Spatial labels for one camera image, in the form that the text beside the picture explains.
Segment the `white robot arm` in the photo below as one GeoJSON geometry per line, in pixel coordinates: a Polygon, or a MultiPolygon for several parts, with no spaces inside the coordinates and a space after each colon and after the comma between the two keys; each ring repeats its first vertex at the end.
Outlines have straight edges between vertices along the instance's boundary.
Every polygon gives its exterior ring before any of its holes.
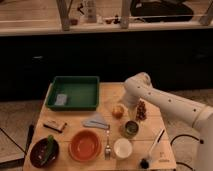
{"type": "Polygon", "coordinates": [[[152,86],[150,76],[141,72],[127,78],[124,83],[122,103],[134,110],[140,99],[174,115],[200,133],[195,171],[213,171],[213,107],[189,100],[152,86]]]}

